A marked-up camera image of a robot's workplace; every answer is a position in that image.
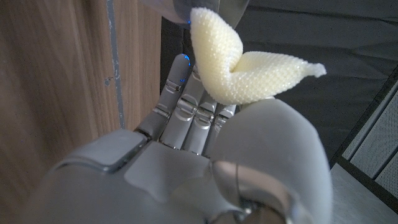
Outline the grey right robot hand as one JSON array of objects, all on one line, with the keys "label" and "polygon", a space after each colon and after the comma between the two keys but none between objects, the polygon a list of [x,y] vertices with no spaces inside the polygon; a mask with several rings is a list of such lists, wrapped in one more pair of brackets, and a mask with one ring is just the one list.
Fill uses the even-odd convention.
[{"label": "grey right robot hand", "polygon": [[236,111],[176,56],[156,107],[55,165],[20,223],[329,223],[330,167],[313,125],[274,98]]}]

